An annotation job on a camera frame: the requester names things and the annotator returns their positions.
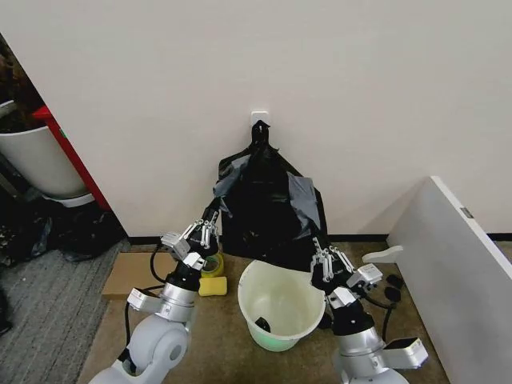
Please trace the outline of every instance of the cable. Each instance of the cable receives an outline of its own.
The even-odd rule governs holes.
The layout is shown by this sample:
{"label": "cable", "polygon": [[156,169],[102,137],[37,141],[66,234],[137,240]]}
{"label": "cable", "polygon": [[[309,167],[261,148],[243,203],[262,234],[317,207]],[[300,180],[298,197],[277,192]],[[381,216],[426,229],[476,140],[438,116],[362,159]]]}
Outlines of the cable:
{"label": "cable", "polygon": [[[159,288],[163,288],[163,285],[160,286],[148,286],[145,290],[157,290]],[[130,304],[126,302],[125,305],[125,332],[126,332],[126,345],[130,344],[131,340],[131,331],[130,331],[130,317],[128,316],[128,309],[130,308]]]}
{"label": "cable", "polygon": [[130,344],[131,332],[130,332],[130,317],[128,316],[128,309],[130,304],[126,302],[125,305],[125,332],[126,332],[126,345]]}
{"label": "cable", "polygon": [[386,311],[386,316],[384,316],[384,323],[382,324],[382,340],[386,342],[386,332],[387,332],[387,325],[390,322],[391,313],[393,312],[393,308],[389,308]]}
{"label": "cable", "polygon": [[384,323],[382,324],[382,340],[384,340],[384,342],[386,342],[387,326],[390,322],[391,313],[397,307],[397,303],[392,302],[391,304],[387,305],[387,304],[378,302],[377,300],[374,300],[369,296],[364,296],[364,298],[369,303],[373,304],[374,306],[378,306],[379,308],[383,308],[384,310],[386,310],[386,315],[384,316]]}
{"label": "cable", "polygon": [[158,250],[162,247],[162,244],[157,244],[157,246],[154,248],[154,251],[153,253],[151,254],[151,257],[150,257],[150,270],[151,270],[151,274],[153,275],[153,277],[159,281],[159,282],[162,282],[162,283],[166,283],[166,281],[161,278],[160,276],[157,275],[157,271],[154,270],[154,257],[156,256]]}
{"label": "cable", "polygon": [[371,298],[370,296],[363,296],[365,300],[367,300],[369,303],[373,304],[374,306],[378,306],[379,308],[383,308],[384,310],[393,310],[397,307],[396,303],[392,303],[390,305],[382,304],[381,302],[378,302],[377,300]]}

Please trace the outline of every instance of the black baseboard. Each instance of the black baseboard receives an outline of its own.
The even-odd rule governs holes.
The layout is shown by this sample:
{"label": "black baseboard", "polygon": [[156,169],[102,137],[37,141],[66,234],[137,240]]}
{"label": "black baseboard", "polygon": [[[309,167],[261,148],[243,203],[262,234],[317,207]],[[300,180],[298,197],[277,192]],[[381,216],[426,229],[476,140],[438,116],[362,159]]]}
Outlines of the black baseboard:
{"label": "black baseboard", "polygon": [[493,242],[512,242],[512,234],[487,234]]}
{"label": "black baseboard", "polygon": [[[512,242],[512,234],[487,234],[494,242]],[[385,242],[387,234],[330,234],[331,242]],[[137,236],[128,238],[132,246],[158,244],[159,236]]]}
{"label": "black baseboard", "polygon": [[388,234],[330,234],[331,242],[384,242]]}
{"label": "black baseboard", "polygon": [[159,244],[160,236],[134,236],[129,237],[128,241],[132,246],[146,246],[150,244]]}

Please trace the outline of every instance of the tape roll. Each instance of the tape roll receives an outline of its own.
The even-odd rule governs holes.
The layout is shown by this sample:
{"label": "tape roll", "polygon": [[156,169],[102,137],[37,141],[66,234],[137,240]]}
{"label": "tape roll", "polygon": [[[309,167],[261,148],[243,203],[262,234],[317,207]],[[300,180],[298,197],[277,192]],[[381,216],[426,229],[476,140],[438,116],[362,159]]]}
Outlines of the tape roll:
{"label": "tape roll", "polygon": [[224,273],[224,258],[221,253],[206,258],[205,265],[202,266],[201,276],[204,278],[216,278]]}

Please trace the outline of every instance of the plastic bucket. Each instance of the plastic bucket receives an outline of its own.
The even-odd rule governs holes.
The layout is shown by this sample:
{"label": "plastic bucket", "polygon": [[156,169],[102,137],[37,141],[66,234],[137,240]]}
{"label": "plastic bucket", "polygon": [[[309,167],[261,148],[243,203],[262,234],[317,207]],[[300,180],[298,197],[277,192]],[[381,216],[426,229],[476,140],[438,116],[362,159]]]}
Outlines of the plastic bucket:
{"label": "plastic bucket", "polygon": [[[320,323],[326,303],[310,284],[310,274],[253,261],[238,283],[238,304],[257,344],[273,352],[288,350]],[[261,318],[266,331],[256,324]]]}

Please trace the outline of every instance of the white bucket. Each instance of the white bucket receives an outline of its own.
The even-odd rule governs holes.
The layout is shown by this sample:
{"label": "white bucket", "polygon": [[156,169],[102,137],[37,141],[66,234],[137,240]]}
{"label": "white bucket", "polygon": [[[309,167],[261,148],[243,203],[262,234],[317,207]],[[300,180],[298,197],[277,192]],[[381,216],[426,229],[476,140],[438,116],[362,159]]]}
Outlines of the white bucket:
{"label": "white bucket", "polygon": [[[253,261],[238,283],[238,304],[250,335],[273,352],[288,350],[320,323],[326,303],[310,274]],[[256,325],[264,318],[270,332]]]}
{"label": "white bucket", "polygon": [[20,174],[50,198],[76,198],[87,188],[47,126],[0,134],[0,152]]}

